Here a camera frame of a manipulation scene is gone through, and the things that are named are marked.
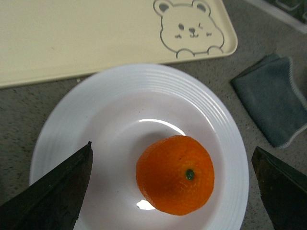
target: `white bowl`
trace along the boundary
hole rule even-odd
[[[178,134],[195,138],[212,158],[215,184],[209,201],[181,217],[139,208],[144,198],[135,180],[137,159],[150,144]],[[84,80],[46,121],[30,184],[88,141],[93,168],[75,230],[240,229],[248,199],[243,141],[223,103],[192,76],[134,64]]]

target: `speckled surface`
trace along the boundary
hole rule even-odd
[[[207,85],[226,105],[241,132],[249,162],[250,190],[242,230],[273,230],[263,207],[251,157],[260,146],[307,174],[307,130],[286,149],[273,148],[249,117],[229,81],[264,55],[291,56],[294,79],[307,97],[307,34],[242,0],[225,0],[238,36],[236,52],[225,58],[171,65]],[[0,205],[28,187],[32,152],[47,117],[76,79],[0,90]]]

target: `orange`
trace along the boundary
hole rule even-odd
[[[136,164],[136,181],[153,207],[182,216],[204,206],[211,196],[213,164],[198,141],[172,136],[144,151]]]

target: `gray cloth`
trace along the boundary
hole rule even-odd
[[[289,57],[268,55],[230,83],[274,147],[289,146],[307,128],[307,101],[294,83]]]

